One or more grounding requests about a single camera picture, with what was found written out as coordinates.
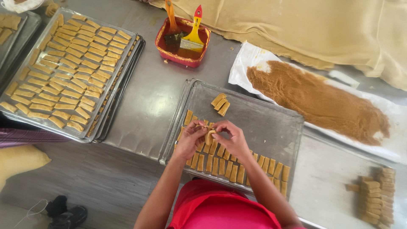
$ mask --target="stainless steel table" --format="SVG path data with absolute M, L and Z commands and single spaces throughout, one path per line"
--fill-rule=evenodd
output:
M 110 24 L 136 31 L 147 42 L 105 140 L 107 144 L 157 160 L 186 79 L 198 78 L 248 95 L 240 87 L 228 84 L 229 71 L 239 52 L 240 42 L 226 40 L 212 33 L 200 67 L 186 68 L 171 61 L 166 64 L 154 45 L 157 32 L 167 17 L 165 10 L 130 0 L 88 0 L 86 3 L 82 0 L 69 0 L 62 5 Z M 325 76 L 328 73 L 305 68 Z M 396 104 L 407 106 L 407 92 L 393 88 L 379 78 L 365 77 L 351 66 L 336 66 L 335 69 L 359 81 L 361 84 L 358 90 L 376 94 Z M 400 205 L 395 206 L 396 224 L 393 228 L 406 228 L 407 166 L 394 164 L 361 152 L 314 130 L 305 129 L 304 132 L 396 168 L 395 198 Z M 307 210 L 306 207 L 298 209 L 298 211 L 305 210 Z

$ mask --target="floor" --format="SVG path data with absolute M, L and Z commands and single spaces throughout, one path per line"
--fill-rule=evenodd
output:
M 39 200 L 68 198 L 68 207 L 89 211 L 82 227 L 131 229 L 138 213 L 164 171 L 157 161 L 107 144 L 37 144 L 52 161 L 9 178 L 0 201 L 25 209 Z M 190 180 L 183 174 L 179 189 Z

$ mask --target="person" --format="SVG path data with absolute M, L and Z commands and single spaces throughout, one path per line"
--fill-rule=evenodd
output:
M 202 120 L 194 120 L 184 129 L 167 167 L 138 215 L 134 229 L 165 228 L 184 165 L 205 141 L 208 129 L 204 126 Z M 167 228 L 303 228 L 294 210 L 252 156 L 243 131 L 227 120 L 212 127 L 217 132 L 229 134 L 229 139 L 219 134 L 212 136 L 241 161 L 257 203 L 232 188 L 194 178 L 181 188 Z

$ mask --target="cinnamon sugar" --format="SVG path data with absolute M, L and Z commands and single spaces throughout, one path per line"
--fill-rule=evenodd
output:
M 324 79 L 289 64 L 268 61 L 271 72 L 247 68 L 253 87 L 277 104 L 302 114 L 305 121 L 334 130 L 366 145 L 380 145 L 373 136 L 389 138 L 387 115 L 367 100 L 325 84 Z

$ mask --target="white paper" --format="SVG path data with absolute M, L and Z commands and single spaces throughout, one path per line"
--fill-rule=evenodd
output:
M 247 67 L 252 66 L 257 66 L 259 70 L 270 72 L 270 67 L 267 64 L 267 61 L 269 60 L 281 62 L 281 60 L 270 51 L 256 47 L 248 42 L 244 42 L 236 56 L 232 68 L 230 69 L 229 83 L 237 84 L 248 92 L 256 94 L 259 98 L 276 104 L 275 101 L 254 89 L 246 76 Z M 328 79 L 325 83 L 352 93 L 360 98 L 370 100 L 374 106 L 379 108 L 389 117 L 390 138 L 383 138 L 381 146 L 370 146 L 354 141 L 333 130 L 323 129 L 308 122 L 305 122 L 305 126 L 321 131 L 330 137 L 371 154 L 375 154 L 394 162 L 407 164 L 407 107 L 394 104 L 382 97 L 370 93 L 355 90 L 334 80 Z

